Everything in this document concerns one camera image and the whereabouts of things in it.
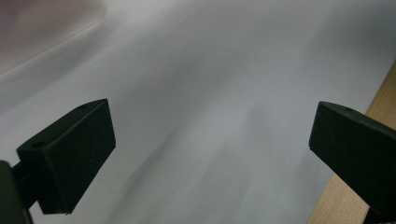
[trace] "wooden edge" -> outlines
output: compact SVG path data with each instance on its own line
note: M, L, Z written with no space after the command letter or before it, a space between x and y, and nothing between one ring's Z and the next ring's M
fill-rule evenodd
M396 129L396 61L390 68L366 115ZM308 224L361 224L369 206L338 175L323 190Z

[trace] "black plastic part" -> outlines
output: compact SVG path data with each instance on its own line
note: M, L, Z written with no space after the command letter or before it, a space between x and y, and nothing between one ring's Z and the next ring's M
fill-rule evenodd
M320 102L311 150L379 216L396 214L396 132L348 107Z
M0 161L0 223L33 223L29 211L22 205L11 168L6 161Z
M17 149L24 204L35 194L44 214L72 213L115 146L106 99L70 111Z
M396 215L380 216L379 214L377 214L376 212L370 209L363 223L364 224L379 224L379 223L394 224L396 223Z

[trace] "white wall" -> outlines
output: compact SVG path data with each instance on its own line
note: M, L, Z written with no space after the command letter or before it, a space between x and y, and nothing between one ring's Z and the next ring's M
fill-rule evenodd
M36 223L305 223L331 170L318 101L361 112L396 52L391 0L107 1L95 31L0 76L0 158L108 98L117 147L70 216Z

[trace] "screw hole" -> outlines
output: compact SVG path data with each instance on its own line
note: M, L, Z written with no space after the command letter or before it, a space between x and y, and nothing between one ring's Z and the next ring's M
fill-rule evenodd
M36 142L32 144L32 148L39 148L44 146L46 143L45 142Z

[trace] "wooden board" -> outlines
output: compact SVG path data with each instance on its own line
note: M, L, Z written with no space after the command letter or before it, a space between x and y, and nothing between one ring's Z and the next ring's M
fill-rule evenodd
M396 61L366 115L396 130ZM336 174L330 178L308 224L361 224L369 206Z

